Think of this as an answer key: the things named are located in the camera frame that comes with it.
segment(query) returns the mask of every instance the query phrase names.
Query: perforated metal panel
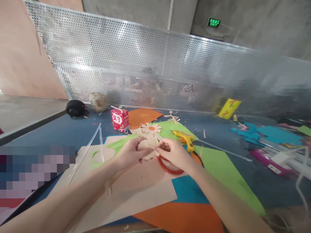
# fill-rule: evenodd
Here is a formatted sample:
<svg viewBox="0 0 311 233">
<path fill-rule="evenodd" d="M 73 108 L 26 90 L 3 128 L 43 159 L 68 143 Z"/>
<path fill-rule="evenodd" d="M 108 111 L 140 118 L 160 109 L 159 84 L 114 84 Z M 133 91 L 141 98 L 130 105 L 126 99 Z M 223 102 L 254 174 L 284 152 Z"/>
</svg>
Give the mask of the perforated metal panel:
<svg viewBox="0 0 311 233">
<path fill-rule="evenodd" d="M 263 114 L 310 83 L 308 62 L 38 2 L 26 5 L 70 99 L 88 102 L 91 92 L 102 92 L 115 105 L 213 112 L 231 97 L 243 101 L 241 112 Z"/>
</svg>

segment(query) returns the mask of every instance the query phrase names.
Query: green exit sign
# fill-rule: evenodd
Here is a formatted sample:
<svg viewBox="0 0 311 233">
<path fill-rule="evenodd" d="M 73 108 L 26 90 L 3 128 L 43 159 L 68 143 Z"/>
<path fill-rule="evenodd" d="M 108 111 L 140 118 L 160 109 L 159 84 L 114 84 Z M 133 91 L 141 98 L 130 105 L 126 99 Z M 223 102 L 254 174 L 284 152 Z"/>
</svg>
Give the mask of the green exit sign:
<svg viewBox="0 0 311 233">
<path fill-rule="evenodd" d="M 219 28 L 220 26 L 220 20 L 218 19 L 214 19 L 214 18 L 210 18 L 208 20 L 208 23 L 207 23 L 208 26 L 211 26 L 213 28 Z"/>
</svg>

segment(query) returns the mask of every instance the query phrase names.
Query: table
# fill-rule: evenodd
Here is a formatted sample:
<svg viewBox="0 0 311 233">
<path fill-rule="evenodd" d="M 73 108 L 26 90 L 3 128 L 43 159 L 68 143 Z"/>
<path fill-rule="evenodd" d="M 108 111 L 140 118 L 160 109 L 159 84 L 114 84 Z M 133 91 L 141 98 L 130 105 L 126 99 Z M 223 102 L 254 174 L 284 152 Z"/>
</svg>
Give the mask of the table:
<svg viewBox="0 0 311 233">
<path fill-rule="evenodd" d="M 94 125 L 94 123 L 102 123 L 103 140 L 111 135 L 120 135 L 120 132 L 115 131 L 112 127 L 110 110 L 98 115 L 90 106 L 88 106 L 88 109 L 91 114 L 90 118 L 70 118 L 69 115 L 63 115 L 13 140 L 6 144 L 6 146 L 75 146 L 76 151 L 78 151 L 82 146 L 88 144 L 95 133 L 98 125 Z M 163 110 L 162 112 L 165 115 L 168 114 L 168 111 Z M 242 136 L 237 135 L 236 132 L 231 132 L 231 128 L 237 128 L 233 122 L 219 118 L 212 113 L 178 112 L 174 115 L 179 116 L 180 123 L 201 140 L 205 140 L 206 142 L 228 151 L 253 159 L 253 162 L 248 162 L 228 154 L 228 157 L 265 209 L 302 204 L 301 198 L 295 188 L 296 178 L 287 180 L 279 177 L 254 159 L 245 147 L 253 149 L 258 147 L 243 141 Z M 167 120 L 167 118 L 161 117 L 157 121 L 165 120 Z M 244 120 L 248 123 L 256 124 L 257 127 L 276 124 L 271 119 L 259 116 L 244 116 Z M 100 144 L 98 136 L 93 141 L 93 145 L 96 144 Z M 194 142 L 194 144 L 202 145 L 200 142 Z M 46 186 L 47 184 L 45 184 L 45 190 L 35 198 L 32 205 L 46 198 L 59 178 L 60 176 L 49 182 L 48 187 Z M 311 201 L 311 181 L 303 179 L 300 187 L 307 201 Z M 139 221 L 140 220 L 136 218 L 128 217 L 109 225 L 127 224 Z"/>
</svg>

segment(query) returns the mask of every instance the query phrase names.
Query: person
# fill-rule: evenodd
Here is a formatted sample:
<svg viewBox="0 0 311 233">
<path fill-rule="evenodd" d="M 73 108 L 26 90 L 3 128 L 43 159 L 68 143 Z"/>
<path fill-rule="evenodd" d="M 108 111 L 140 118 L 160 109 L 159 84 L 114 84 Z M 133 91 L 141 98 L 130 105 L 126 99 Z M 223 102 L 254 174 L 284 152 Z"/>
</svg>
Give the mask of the person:
<svg viewBox="0 0 311 233">
<path fill-rule="evenodd" d="M 0 227 L 0 233 L 63 232 L 76 213 L 117 172 L 141 160 L 153 149 L 137 151 L 143 137 L 128 140 L 119 153 L 82 180 L 71 183 L 30 207 Z M 202 189 L 229 232 L 273 232 L 238 196 L 196 163 L 181 143 L 162 139 L 156 150 L 172 164 L 189 174 Z"/>
</svg>

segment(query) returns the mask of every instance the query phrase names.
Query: yellow cylinder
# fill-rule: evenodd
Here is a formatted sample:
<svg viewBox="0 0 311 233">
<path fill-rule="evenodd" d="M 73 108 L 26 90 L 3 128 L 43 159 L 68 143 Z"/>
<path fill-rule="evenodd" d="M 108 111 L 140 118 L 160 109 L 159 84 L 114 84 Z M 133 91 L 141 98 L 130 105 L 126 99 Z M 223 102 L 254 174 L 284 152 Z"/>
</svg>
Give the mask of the yellow cylinder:
<svg viewBox="0 0 311 233">
<path fill-rule="evenodd" d="M 234 111 L 241 104 L 241 101 L 228 99 L 218 116 L 224 119 L 230 119 Z"/>
</svg>

